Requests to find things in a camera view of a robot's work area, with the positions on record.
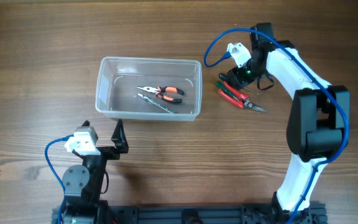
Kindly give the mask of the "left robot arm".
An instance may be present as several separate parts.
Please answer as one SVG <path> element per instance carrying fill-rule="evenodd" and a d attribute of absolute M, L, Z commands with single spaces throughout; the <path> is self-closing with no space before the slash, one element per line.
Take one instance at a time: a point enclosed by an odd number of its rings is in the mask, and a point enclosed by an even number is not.
<path fill-rule="evenodd" d="M 97 146 L 98 135 L 89 121 L 85 121 L 69 136 L 53 140 L 45 148 L 46 161 L 63 189 L 63 200 L 52 210 L 52 223 L 119 223 L 118 216 L 100 196 L 109 186 L 106 171 L 108 160 L 119 160 L 128 153 L 129 146 L 121 119 L 111 136 L 113 146 Z M 82 160 L 82 164 L 69 167 L 60 178 L 48 158 L 48 149 L 55 143 L 64 142 L 68 152 Z"/>

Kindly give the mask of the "clear plastic container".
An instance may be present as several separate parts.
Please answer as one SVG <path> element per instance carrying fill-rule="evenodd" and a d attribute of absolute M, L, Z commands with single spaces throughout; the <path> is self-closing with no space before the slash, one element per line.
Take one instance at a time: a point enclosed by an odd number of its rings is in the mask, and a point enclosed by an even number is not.
<path fill-rule="evenodd" d="M 133 95 L 147 95 L 176 114 L 137 111 Z M 194 121 L 201 111 L 202 68 L 196 60 L 105 57 L 95 108 L 109 118 Z"/>

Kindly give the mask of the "black red handled screwdriver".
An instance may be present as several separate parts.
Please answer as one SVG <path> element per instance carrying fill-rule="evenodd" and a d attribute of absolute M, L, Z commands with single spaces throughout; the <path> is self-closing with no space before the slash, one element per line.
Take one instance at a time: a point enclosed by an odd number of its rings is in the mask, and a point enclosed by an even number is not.
<path fill-rule="evenodd" d="M 220 78 L 222 81 L 227 82 L 231 87 L 234 87 L 234 85 L 232 85 L 232 82 L 229 80 L 229 78 L 227 77 L 226 74 L 220 73 L 220 74 L 219 74 L 219 78 Z M 256 94 L 256 95 L 259 94 L 259 93 L 257 93 L 256 91 L 251 90 L 250 88 L 247 88 L 247 87 L 244 87 L 243 90 L 247 90 L 247 91 L 249 91 L 249 92 L 251 92 L 251 93 L 254 93 L 254 94 Z"/>

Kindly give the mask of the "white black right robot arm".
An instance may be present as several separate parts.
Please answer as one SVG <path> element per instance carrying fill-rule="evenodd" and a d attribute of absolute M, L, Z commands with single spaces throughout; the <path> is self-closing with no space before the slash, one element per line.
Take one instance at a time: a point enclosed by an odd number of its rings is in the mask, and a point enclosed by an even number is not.
<path fill-rule="evenodd" d="M 236 66 L 223 75 L 238 93 L 262 78 L 277 80 L 292 99 L 287 124 L 291 159 L 282 185 L 275 193 L 276 207 L 289 215 L 310 206 L 310 196 L 323 169 L 335 161 L 349 141 L 349 90 L 318 76 L 288 40 L 276 40 L 271 23 L 247 28 L 251 48 L 228 44 L 223 59 Z"/>

